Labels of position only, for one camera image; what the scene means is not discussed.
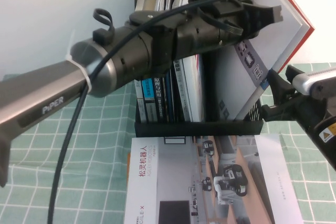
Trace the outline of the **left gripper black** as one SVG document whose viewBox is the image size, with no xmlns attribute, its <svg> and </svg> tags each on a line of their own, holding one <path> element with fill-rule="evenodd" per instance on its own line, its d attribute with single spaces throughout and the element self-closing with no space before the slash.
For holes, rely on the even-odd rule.
<svg viewBox="0 0 336 224">
<path fill-rule="evenodd" d="M 264 6 L 252 0 L 215 2 L 214 19 L 215 27 L 219 30 L 218 37 L 253 39 L 266 26 L 282 22 L 281 12 L 281 5 Z"/>
</svg>

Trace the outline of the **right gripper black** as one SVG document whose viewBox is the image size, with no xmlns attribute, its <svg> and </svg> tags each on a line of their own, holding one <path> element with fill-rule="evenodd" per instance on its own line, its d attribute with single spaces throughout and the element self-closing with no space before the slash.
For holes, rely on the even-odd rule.
<svg viewBox="0 0 336 224">
<path fill-rule="evenodd" d="M 261 107 L 261 115 L 266 122 L 296 121 L 303 127 L 314 127 L 324 119 L 327 98 L 315 99 L 297 92 L 274 69 L 269 70 L 267 81 L 271 87 L 274 105 Z"/>
</svg>

